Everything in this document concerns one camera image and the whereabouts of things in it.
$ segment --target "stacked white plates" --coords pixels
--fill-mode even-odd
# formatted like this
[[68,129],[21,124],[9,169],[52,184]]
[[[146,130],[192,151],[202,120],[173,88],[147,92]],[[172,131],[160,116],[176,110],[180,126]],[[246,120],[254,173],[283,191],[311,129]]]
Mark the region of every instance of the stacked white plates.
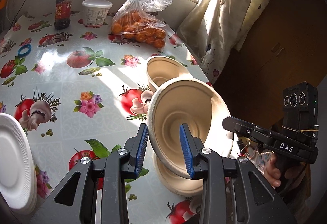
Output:
[[0,114],[0,192],[13,211],[33,211],[37,183],[31,149],[19,122],[5,113]]

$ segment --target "clear plastic bag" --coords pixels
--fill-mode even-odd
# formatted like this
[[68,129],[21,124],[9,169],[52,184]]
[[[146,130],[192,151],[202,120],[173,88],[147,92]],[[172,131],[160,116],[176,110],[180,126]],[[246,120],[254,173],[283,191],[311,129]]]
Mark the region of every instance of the clear plastic bag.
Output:
[[173,0],[127,0],[113,17],[111,32],[156,48],[165,45],[166,24],[149,13],[162,11]]

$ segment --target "bowl rim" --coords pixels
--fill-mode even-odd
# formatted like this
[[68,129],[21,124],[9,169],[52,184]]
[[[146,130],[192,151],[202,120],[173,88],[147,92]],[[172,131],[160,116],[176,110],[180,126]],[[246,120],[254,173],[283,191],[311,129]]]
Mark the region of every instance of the bowl rim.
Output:
[[202,194],[203,183],[198,188],[195,188],[195,189],[192,189],[192,190],[181,190],[181,189],[178,189],[178,188],[174,187],[167,180],[169,175],[167,177],[165,177],[163,175],[163,172],[160,170],[158,162],[160,162],[160,163],[162,163],[162,162],[157,157],[156,152],[154,152],[154,150],[152,151],[152,162],[153,162],[154,170],[157,173],[157,176],[159,178],[159,181],[172,193],[177,194],[179,196],[185,196],[185,197],[193,197],[193,196],[197,196],[197,195]]
[[[208,88],[214,95],[214,97],[216,97],[217,99],[220,99],[222,101],[224,101],[221,96],[212,88],[210,87],[208,84],[206,84],[205,82],[202,82],[198,79],[195,78],[190,78],[190,79],[185,79],[182,77],[176,77],[173,79],[168,80],[167,82],[163,83],[154,93],[151,101],[157,100],[158,97],[161,95],[161,93],[164,91],[164,89],[166,89],[168,86],[179,82],[179,81],[193,81],[193,82],[197,82],[198,84],[203,85],[205,88]],[[164,154],[164,152],[161,150],[161,148],[159,147],[159,144],[156,140],[156,136],[154,134],[154,125],[153,125],[153,112],[155,111],[156,105],[154,103],[150,103],[149,108],[148,108],[148,113],[147,113],[147,125],[148,125],[148,131],[149,131],[149,139],[152,145],[152,148],[154,150],[154,152],[156,153],[157,157],[159,158],[159,160],[164,164],[164,166],[166,168],[168,168],[171,172],[175,173],[176,175],[186,178],[186,179],[190,179],[190,175],[185,171],[185,172],[181,172],[180,170],[178,170],[175,166],[174,163],[171,162],[166,155]],[[226,110],[228,113],[228,116],[230,116],[230,112],[226,106]]]
[[158,90],[158,85],[156,83],[154,83],[154,81],[152,80],[152,78],[150,77],[149,73],[148,73],[148,65],[153,62],[153,60],[156,60],[158,58],[164,58],[164,59],[167,59],[168,61],[171,61],[172,63],[176,63],[176,65],[178,66],[181,66],[181,68],[185,71],[188,72],[189,76],[190,77],[193,77],[192,74],[190,73],[190,71],[188,71],[179,61],[176,61],[170,57],[167,57],[167,56],[163,56],[163,55],[155,55],[155,56],[150,56],[147,60],[146,60],[146,63],[145,63],[145,73],[147,75],[147,78],[148,78],[148,81],[149,83],[156,89]]

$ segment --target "table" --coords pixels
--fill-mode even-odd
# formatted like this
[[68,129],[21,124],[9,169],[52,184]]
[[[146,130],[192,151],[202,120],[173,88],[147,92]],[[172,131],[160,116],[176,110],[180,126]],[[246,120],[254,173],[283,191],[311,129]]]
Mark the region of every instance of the table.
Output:
[[[82,13],[72,12],[70,26],[56,31],[54,14],[25,14],[0,42],[0,112],[15,116],[26,130],[38,180],[35,210],[83,155],[95,158],[94,152],[123,146],[140,123],[146,122],[146,113],[132,115],[126,105],[147,89],[144,64],[148,57],[176,59],[195,78],[210,84],[169,26],[165,47],[156,49],[111,35],[113,16],[109,14],[103,26],[89,28],[81,21]],[[17,52],[24,44],[32,45],[31,52],[19,57]],[[190,199],[171,193],[160,183],[152,155],[148,143],[143,165],[148,173],[126,184],[130,223],[175,224],[166,220],[167,215],[188,210]],[[236,148],[232,156],[237,156]],[[97,206],[97,223],[99,213]],[[31,216],[19,219],[28,223]]]

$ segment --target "pea pod print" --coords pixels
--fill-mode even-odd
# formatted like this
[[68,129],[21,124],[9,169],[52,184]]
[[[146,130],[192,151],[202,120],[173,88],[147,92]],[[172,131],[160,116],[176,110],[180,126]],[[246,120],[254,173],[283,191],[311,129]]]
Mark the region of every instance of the pea pod print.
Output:
[[89,69],[85,69],[82,72],[80,72],[78,75],[88,75],[88,74],[92,74],[96,71],[99,71],[101,68],[100,67],[94,67],[94,68],[89,68]]
[[3,86],[8,85],[11,81],[14,81],[15,79],[16,79],[16,77],[13,76],[13,77],[11,77],[11,78],[5,80],[5,81],[2,83],[2,85],[3,85]]

